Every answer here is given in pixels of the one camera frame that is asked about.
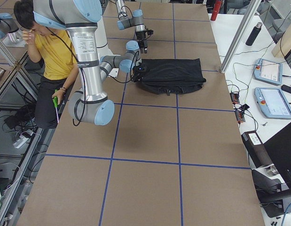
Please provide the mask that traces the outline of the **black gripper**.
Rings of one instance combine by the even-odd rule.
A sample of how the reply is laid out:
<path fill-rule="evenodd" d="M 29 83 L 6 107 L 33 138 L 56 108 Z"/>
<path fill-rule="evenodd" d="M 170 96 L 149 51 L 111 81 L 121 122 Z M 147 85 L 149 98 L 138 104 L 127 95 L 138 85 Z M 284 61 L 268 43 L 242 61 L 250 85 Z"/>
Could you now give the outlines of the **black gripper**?
<path fill-rule="evenodd" d="M 146 30 L 135 32 L 137 41 L 139 43 L 139 49 L 142 54 L 144 54 L 145 52 L 148 52 L 148 43 L 146 40 L 147 34 L 148 34 L 148 31 Z"/>
<path fill-rule="evenodd" d="M 146 73 L 149 72 L 149 68 L 145 65 L 139 65 L 133 67 L 133 75 L 132 75 L 132 81 L 133 82 L 139 82 L 143 79 Z"/>

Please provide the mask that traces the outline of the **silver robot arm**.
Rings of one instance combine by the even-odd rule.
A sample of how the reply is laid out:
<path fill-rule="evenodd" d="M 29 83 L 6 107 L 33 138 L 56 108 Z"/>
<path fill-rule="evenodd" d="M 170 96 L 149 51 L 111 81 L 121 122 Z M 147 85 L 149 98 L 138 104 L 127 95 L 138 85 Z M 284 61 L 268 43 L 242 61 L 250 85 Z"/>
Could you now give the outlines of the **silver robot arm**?
<path fill-rule="evenodd" d="M 35 21 L 47 28 L 67 31 L 75 49 L 82 87 L 75 91 L 68 103 L 74 120 L 95 125 L 108 124 L 115 106 L 103 91 L 102 84 L 115 68 L 125 73 L 139 65 L 141 54 L 147 52 L 146 35 L 151 35 L 143 22 L 143 12 L 136 9 L 131 16 L 125 3 L 116 1 L 117 26 L 120 30 L 133 27 L 137 40 L 126 44 L 126 53 L 114 55 L 107 45 L 102 19 L 102 6 L 98 0 L 35 0 Z"/>
<path fill-rule="evenodd" d="M 136 9 L 131 11 L 129 7 L 125 5 L 123 0 L 116 0 L 115 4 L 118 13 L 117 25 L 119 30 L 133 27 L 139 49 L 141 50 L 141 53 L 146 54 L 148 52 L 147 39 L 154 33 L 154 31 L 148 29 L 144 24 L 142 10 Z"/>

